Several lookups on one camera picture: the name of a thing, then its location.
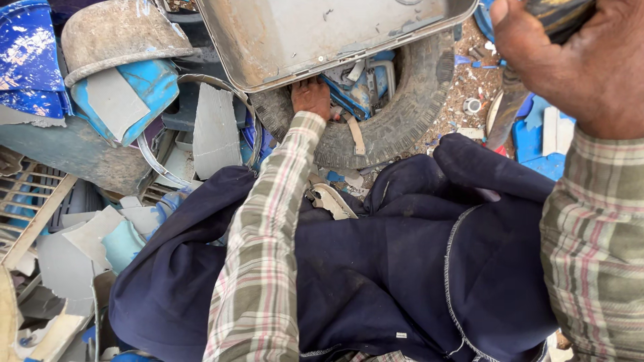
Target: person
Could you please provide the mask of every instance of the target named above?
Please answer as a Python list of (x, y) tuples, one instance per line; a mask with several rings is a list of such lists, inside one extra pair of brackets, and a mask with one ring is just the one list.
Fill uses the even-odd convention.
[[(644, 6), (598, 0), (563, 46), (523, 6), (497, 0), (491, 18), (526, 86), (578, 120), (556, 185), (446, 135), (433, 158), (384, 169), (363, 204), (342, 195), (373, 217), (332, 220), (302, 198), (329, 89), (298, 82), (258, 179), (217, 172), (119, 274), (117, 336), (168, 362), (530, 362), (559, 326), (579, 359), (644, 359)], [(227, 246), (206, 245), (231, 220)]]
[[(530, 90), (578, 120), (541, 223), (553, 310), (580, 359), (644, 359), (644, 3), (598, 0), (563, 46), (524, 3), (493, 5), (497, 47)], [(204, 361), (298, 359), (292, 240), (328, 99), (314, 79), (293, 86), (288, 152), (235, 216)]]

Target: finger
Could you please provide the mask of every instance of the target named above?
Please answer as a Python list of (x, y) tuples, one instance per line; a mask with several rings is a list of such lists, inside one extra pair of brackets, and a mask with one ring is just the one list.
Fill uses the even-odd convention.
[(496, 0), (492, 4), (495, 44), (525, 81), (545, 84), (549, 73), (566, 65), (565, 56), (561, 46), (550, 42), (541, 22), (524, 10), (525, 3)]

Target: dirt ground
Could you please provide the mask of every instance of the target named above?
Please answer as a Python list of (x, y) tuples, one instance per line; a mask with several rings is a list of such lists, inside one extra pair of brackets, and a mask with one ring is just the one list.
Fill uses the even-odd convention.
[(197, 10), (197, 5), (194, 0), (163, 0), (170, 6), (170, 11), (176, 12), (180, 8), (188, 10)]
[[(487, 53), (487, 56), (481, 60), (482, 65), (497, 65), (500, 60), (500, 56), (499, 54), (492, 55), (491, 51), (485, 49), (485, 43), (487, 41), (488, 38), (486, 38), (478, 29), (474, 17), (470, 17), (463, 22), (463, 38), (459, 42), (455, 43), (455, 54), (468, 55), (469, 50), (472, 49), (472, 47), (478, 46), (483, 52)], [(438, 140), (443, 135), (456, 132), (459, 126), (485, 130), (491, 101), (494, 99), (494, 96), (501, 87), (502, 72), (503, 68), (472, 68), (469, 64), (456, 66), (454, 78), (452, 80), (453, 85), (450, 88), (447, 102), (440, 111), (440, 115), (434, 122), (434, 125), (418, 142), (416, 142), (414, 147), (403, 152), (399, 157), (395, 157), (392, 161), (421, 153), (431, 155), (434, 148), (438, 146)], [(468, 98), (477, 98), (482, 103), (482, 109), (472, 116), (468, 116), (463, 112), (463, 103)], [(511, 138), (508, 139), (505, 147), (507, 149), (508, 156), (514, 159), (514, 147), (512, 145)], [(365, 180), (362, 187), (363, 189), (371, 188), (382, 168), (383, 167), (379, 167), (379, 169), (373, 170), (367, 175), (363, 175)], [(332, 182), (332, 185), (338, 189), (347, 187), (347, 190), (354, 195), (361, 193), (360, 191), (364, 193), (364, 190), (358, 190), (344, 182)]]

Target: hand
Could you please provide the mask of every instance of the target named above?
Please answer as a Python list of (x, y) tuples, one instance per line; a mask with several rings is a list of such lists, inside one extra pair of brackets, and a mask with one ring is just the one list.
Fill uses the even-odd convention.
[(331, 118), (331, 92), (320, 78), (311, 77), (293, 83), (290, 99), (295, 113), (308, 111), (316, 113), (324, 120)]
[(575, 117), (588, 135), (644, 138), (644, 1), (597, 0), (597, 12), (563, 46), (524, 11), (496, 0), (496, 46), (525, 86)]

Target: fingernail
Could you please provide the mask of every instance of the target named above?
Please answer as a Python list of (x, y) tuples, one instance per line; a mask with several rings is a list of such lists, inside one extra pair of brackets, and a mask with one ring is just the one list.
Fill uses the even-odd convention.
[(492, 26), (498, 25), (507, 16), (507, 0), (495, 0), (489, 9), (489, 17), (492, 20)]

